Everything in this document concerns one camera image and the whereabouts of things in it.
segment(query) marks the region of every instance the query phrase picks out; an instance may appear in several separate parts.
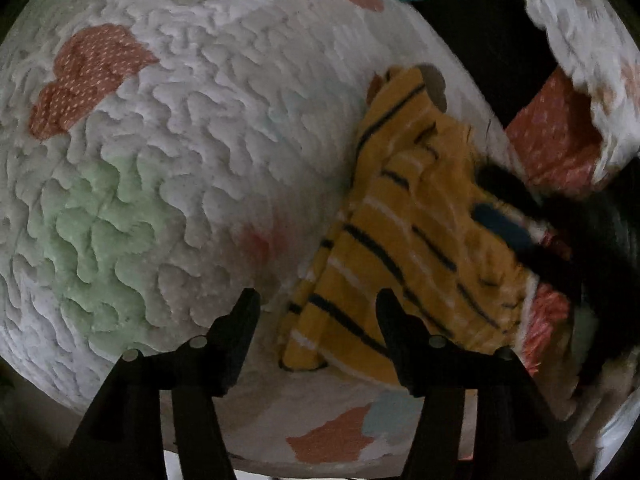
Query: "mint green patch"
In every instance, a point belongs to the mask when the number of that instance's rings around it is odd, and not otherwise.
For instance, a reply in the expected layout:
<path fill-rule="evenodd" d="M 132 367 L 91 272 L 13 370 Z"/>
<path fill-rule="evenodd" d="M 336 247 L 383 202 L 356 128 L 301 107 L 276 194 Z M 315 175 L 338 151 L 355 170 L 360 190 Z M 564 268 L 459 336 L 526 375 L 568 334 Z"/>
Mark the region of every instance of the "mint green patch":
<path fill-rule="evenodd" d="M 405 392 L 383 392 L 375 400 L 362 423 L 362 434 L 387 441 L 415 430 L 423 399 Z"/>
<path fill-rule="evenodd" d="M 145 253 L 182 216 L 158 195 L 164 174 L 160 164 L 135 156 L 87 162 L 68 189 L 50 179 L 30 214 L 27 234 L 34 240 L 25 237 L 21 245 L 35 253 L 40 284 L 50 286 L 65 319 L 106 354 L 143 346 L 150 328 Z"/>

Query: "white fabric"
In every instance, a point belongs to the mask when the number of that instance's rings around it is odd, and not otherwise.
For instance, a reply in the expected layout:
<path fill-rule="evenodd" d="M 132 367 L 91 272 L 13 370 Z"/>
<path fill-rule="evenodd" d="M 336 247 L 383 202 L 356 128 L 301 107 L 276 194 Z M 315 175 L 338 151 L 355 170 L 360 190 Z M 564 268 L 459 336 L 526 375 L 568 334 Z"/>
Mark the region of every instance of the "white fabric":
<path fill-rule="evenodd" d="M 286 299 L 348 186 L 372 76 L 434 64 L 448 113 L 476 127 L 481 151 L 521 167 L 444 42 L 409 5 L 380 2 L 374 12 L 349 0 L 31 0 L 0 46 L 0 355 L 82 412 L 125 348 L 175 349 L 254 286 L 264 298 L 257 334 L 239 383 L 216 401 L 229 452 L 247 470 L 273 465 L 272 476 L 398 474 L 419 403 L 401 394 L 410 424 L 390 442 L 376 438 L 360 462 L 300 464 L 288 436 L 375 403 L 383 389 L 328 370 L 293 376 L 274 348 Z M 126 26 L 159 63 L 68 135 L 39 142 L 28 119 L 56 54 L 104 23 Z M 104 201 L 90 212 L 96 197 Z M 108 214 L 114 204 L 120 212 Z M 80 247 L 70 213 L 95 215 L 124 241 L 98 247 L 92 234 Z M 253 232 L 284 238 L 268 262 L 246 254 Z M 69 283 L 82 284 L 60 269 L 77 259 L 79 273 L 116 249 L 109 286 L 127 291 L 127 307 L 72 296 Z"/>
<path fill-rule="evenodd" d="M 629 396 L 607 425 L 602 428 L 596 441 L 598 453 L 591 478 L 596 478 L 609 465 L 638 420 L 638 416 L 640 416 L 640 389 Z"/>
<path fill-rule="evenodd" d="M 591 96 L 591 118 L 603 138 L 593 174 L 599 182 L 640 148 L 640 51 L 607 0 L 526 1 L 562 70 Z"/>

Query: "yellow towel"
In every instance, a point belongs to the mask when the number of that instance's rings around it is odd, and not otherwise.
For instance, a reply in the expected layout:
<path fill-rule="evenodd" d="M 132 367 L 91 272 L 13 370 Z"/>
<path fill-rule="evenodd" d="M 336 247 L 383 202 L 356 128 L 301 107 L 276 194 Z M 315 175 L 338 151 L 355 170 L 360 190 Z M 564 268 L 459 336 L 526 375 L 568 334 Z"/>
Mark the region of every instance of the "yellow towel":
<path fill-rule="evenodd" d="M 398 384 L 376 320 L 385 287 L 465 349 L 492 352 L 517 332 L 528 271 L 470 216 L 497 205 L 474 182 L 471 127 L 433 105 L 420 69 L 387 78 L 358 129 L 348 197 L 289 305 L 284 368 L 329 363 Z"/>

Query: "black stripe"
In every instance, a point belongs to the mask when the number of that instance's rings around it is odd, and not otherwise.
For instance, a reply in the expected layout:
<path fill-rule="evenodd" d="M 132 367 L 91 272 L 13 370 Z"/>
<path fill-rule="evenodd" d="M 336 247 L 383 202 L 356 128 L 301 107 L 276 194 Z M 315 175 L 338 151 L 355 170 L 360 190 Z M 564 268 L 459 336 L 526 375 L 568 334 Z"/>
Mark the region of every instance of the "black stripe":
<path fill-rule="evenodd" d="M 436 123 L 428 126 L 415 137 L 414 144 L 420 144 L 426 136 L 430 136 L 436 129 Z"/>
<path fill-rule="evenodd" d="M 391 117 L 398 113 L 400 108 L 402 108 L 405 104 L 407 104 L 411 99 L 417 96 L 420 92 L 425 89 L 425 84 L 420 83 L 416 88 L 411 90 L 401 101 L 397 102 L 390 110 L 388 110 L 382 117 L 380 117 L 375 123 L 373 123 L 369 128 L 364 130 L 364 133 L 360 137 L 358 141 L 358 146 L 356 147 L 356 156 L 360 153 L 360 150 L 365 145 L 365 143 L 376 133 Z"/>
<path fill-rule="evenodd" d="M 329 316 L 335 319 L 338 323 L 340 323 L 345 329 L 351 332 L 354 336 L 359 338 L 365 345 L 370 347 L 372 350 L 375 350 L 379 354 L 384 357 L 389 357 L 389 353 L 386 350 L 386 347 L 380 344 L 378 341 L 373 339 L 369 334 L 367 334 L 364 329 L 357 324 L 353 319 L 347 316 L 343 311 L 338 308 L 338 306 L 332 303 L 329 300 L 326 300 L 319 294 L 312 294 L 309 297 L 309 303 L 314 304 L 316 307 L 324 310 Z"/>
<path fill-rule="evenodd" d="M 440 263 L 447 267 L 447 269 L 449 269 L 451 272 L 456 272 L 458 270 L 456 264 L 451 259 L 447 258 L 444 253 L 439 248 L 437 248 L 431 240 L 427 238 L 427 235 L 423 231 L 421 231 L 420 228 L 412 225 L 411 231 L 418 235 L 418 238 L 420 238 L 420 240 L 422 240 L 427 245 L 427 247 L 430 248 L 431 252 L 436 255 Z"/>
<path fill-rule="evenodd" d="M 431 153 L 431 155 L 433 155 L 433 158 L 435 158 L 436 160 L 439 160 L 440 158 L 440 154 L 431 146 L 425 146 L 423 144 L 420 144 L 420 146 L 418 146 L 419 148 L 422 148 L 424 150 L 427 150 L 429 153 Z"/>
<path fill-rule="evenodd" d="M 365 246 L 369 251 L 371 251 L 377 258 L 383 263 L 383 265 L 388 269 L 389 272 L 393 275 L 393 277 L 398 280 L 398 283 L 402 285 L 402 294 L 407 300 L 411 301 L 420 313 L 427 319 L 431 321 L 438 329 L 447 335 L 450 339 L 453 339 L 453 333 L 447 327 L 445 327 L 441 322 L 435 319 L 431 314 L 429 314 L 425 308 L 422 306 L 420 299 L 415 295 L 414 291 L 412 291 L 409 287 L 406 286 L 404 282 L 404 275 L 402 274 L 402 270 L 398 265 L 391 259 L 384 248 L 380 246 L 373 238 L 367 235 L 364 231 L 361 231 L 356 226 L 352 224 L 347 224 L 344 226 L 344 230 L 347 231 L 356 241 Z"/>
<path fill-rule="evenodd" d="M 409 191 L 409 181 L 405 179 L 404 176 L 398 175 L 395 171 L 382 170 L 380 171 L 380 176 L 386 176 L 393 180 L 398 186 L 404 188 Z"/>
<path fill-rule="evenodd" d="M 471 297 L 471 294 L 469 293 L 468 290 L 466 290 L 466 288 L 464 287 L 464 285 L 462 285 L 462 283 L 458 284 L 458 292 L 462 295 L 462 297 L 465 299 L 467 304 L 473 310 L 476 311 L 476 314 L 478 314 L 478 316 L 480 316 L 482 319 L 484 319 L 488 324 L 490 324 L 495 329 L 500 330 L 500 326 L 493 319 L 491 319 L 487 315 L 487 313 L 484 310 L 482 310 L 482 308 L 480 308 L 480 305 L 478 305 L 476 303 L 476 300 L 474 300 L 474 298 Z"/>
<path fill-rule="evenodd" d="M 405 287 L 402 290 L 402 293 L 404 294 L 404 297 L 408 301 L 411 301 L 411 303 L 413 303 L 418 308 L 422 316 L 427 321 L 430 321 L 432 325 L 436 326 L 438 330 L 440 330 L 448 339 L 455 339 L 455 336 L 453 335 L 453 332 L 451 330 L 449 330 L 446 326 L 444 326 L 441 322 L 435 319 L 431 314 L 429 314 L 424 309 L 424 307 L 422 306 L 422 303 L 420 302 L 420 299 L 415 295 L 415 293 L 410 288 Z"/>
<path fill-rule="evenodd" d="M 278 366 L 282 368 L 286 372 L 316 372 L 318 370 L 322 370 L 323 368 L 327 368 L 329 363 L 324 362 L 318 368 L 313 368 L 312 370 L 307 370 L 306 368 L 303 370 L 296 370 L 295 368 L 289 368 L 286 364 L 282 362 L 282 359 L 278 361 Z"/>
<path fill-rule="evenodd" d="M 289 305 L 287 306 L 287 310 L 289 312 L 293 312 L 294 314 L 302 314 L 302 307 L 297 303 L 293 303 L 293 301 L 289 303 Z"/>
<path fill-rule="evenodd" d="M 482 278 L 478 278 L 478 281 L 481 283 L 481 285 L 484 286 L 500 286 L 498 283 L 488 282 L 487 280 L 484 280 Z"/>
<path fill-rule="evenodd" d="M 386 253 L 384 247 L 382 247 L 377 241 L 366 234 L 366 232 L 358 229 L 353 224 L 346 224 L 344 226 L 344 230 L 347 231 L 361 245 L 365 246 L 370 252 L 375 254 L 375 256 L 387 268 L 387 270 L 391 272 L 393 277 L 398 280 L 401 285 L 404 285 L 404 274 L 402 274 L 402 270 L 400 269 L 400 267 L 398 267 L 398 264 L 393 261 L 391 256 Z"/>

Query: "black cloth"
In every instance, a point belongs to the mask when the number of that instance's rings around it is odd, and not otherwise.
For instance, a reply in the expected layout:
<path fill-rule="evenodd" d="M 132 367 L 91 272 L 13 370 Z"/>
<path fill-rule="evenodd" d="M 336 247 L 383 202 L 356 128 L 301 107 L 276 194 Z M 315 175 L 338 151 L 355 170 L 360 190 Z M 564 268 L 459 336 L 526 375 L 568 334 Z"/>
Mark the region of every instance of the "black cloth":
<path fill-rule="evenodd" d="M 586 301 L 598 317 L 580 370 L 580 384 L 593 383 L 606 360 L 640 344 L 640 159 L 634 158 L 604 190 L 579 200 L 547 196 L 540 206 L 524 184 L 501 168 L 482 168 L 477 180 L 531 217 L 546 219 L 572 248 L 570 261 L 539 246 L 516 254 L 572 304 Z"/>
<path fill-rule="evenodd" d="M 535 97 L 558 63 L 524 0 L 424 0 L 415 9 L 471 74 L 502 126 Z"/>

